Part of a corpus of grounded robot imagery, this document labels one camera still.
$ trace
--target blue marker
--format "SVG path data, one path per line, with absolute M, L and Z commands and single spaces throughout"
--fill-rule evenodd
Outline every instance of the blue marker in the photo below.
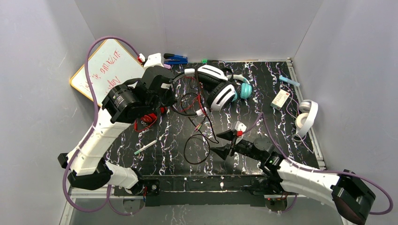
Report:
M 288 78 L 286 78 L 284 76 L 279 76 L 279 80 L 283 81 L 283 82 L 286 82 L 286 83 L 289 83 L 289 84 L 292 84 L 292 85 L 294 85 L 296 87 L 300 87 L 300 83 L 299 82 L 292 81 L 291 79 L 288 79 Z

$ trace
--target marble surface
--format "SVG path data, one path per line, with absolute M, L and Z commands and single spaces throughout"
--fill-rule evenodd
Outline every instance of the marble surface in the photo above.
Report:
M 202 63 L 190 63 L 188 65 L 175 65 L 172 71 L 177 74 L 184 68 L 198 68 Z M 295 161 L 309 166 L 317 167 L 315 155 L 309 137 L 304 142 L 292 140 L 292 134 L 296 128 L 294 121 L 298 114 L 297 96 L 293 91 L 293 101 L 290 99 L 281 111 L 270 106 L 271 101 L 277 92 L 282 88 L 279 82 L 279 75 L 290 77 L 287 64 L 281 62 L 232 62 L 232 63 L 210 63 L 219 68 L 227 67 L 233 70 L 234 74 L 243 74 L 249 79 L 253 92 L 248 100 L 238 100 L 229 105 L 223 111 L 213 111 L 210 115 L 215 133 L 226 131 L 231 124 L 237 120 L 245 123 L 248 127 L 254 123 L 260 112 L 264 112 L 267 118 L 271 135 L 278 141 L 284 152 Z M 184 93 L 196 92 L 191 89 L 189 79 L 182 79 L 176 84 L 179 91 L 179 98 Z M 187 98 L 184 104 L 188 106 L 192 98 Z M 138 128 L 145 124 L 138 123 Z M 148 130 L 135 132 L 134 126 L 126 129 L 112 144 L 107 151 L 106 160 L 123 166 L 135 167 L 143 175 L 244 175 L 261 174 L 258 169 L 258 162 L 245 156 L 235 154 L 223 161 L 216 154 L 210 153 L 207 160 L 200 165 L 191 165 L 183 158 L 184 144 L 189 136 L 195 134 L 194 126 L 189 120 L 173 111 L 158 116 L 156 123 Z M 206 122 L 201 129 L 208 137 L 212 137 L 209 123 Z M 256 137 L 267 135 L 262 123 L 257 123 L 245 139 L 253 141 Z M 135 156 L 134 152 L 142 146 L 157 139 L 157 143 Z M 198 140 L 189 142 L 187 157 L 191 161 L 198 161 L 198 158 L 205 157 L 208 149 L 203 142 Z

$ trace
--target black and white headphones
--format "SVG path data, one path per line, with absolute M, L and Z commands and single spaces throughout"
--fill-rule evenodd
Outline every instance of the black and white headphones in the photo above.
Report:
M 302 112 L 296 118 L 296 134 L 303 138 L 314 124 L 316 114 L 318 113 L 318 103 L 312 100 L 303 100 L 298 109 Z
M 235 87 L 228 81 L 222 70 L 204 65 L 198 69 L 198 77 L 203 87 L 210 91 L 206 102 L 212 110 L 222 110 L 235 98 Z

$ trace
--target small box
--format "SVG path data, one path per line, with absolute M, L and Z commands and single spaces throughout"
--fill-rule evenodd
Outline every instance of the small box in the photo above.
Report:
M 271 106 L 277 110 L 281 110 L 290 94 L 284 90 L 280 90 L 274 100 L 271 102 Z

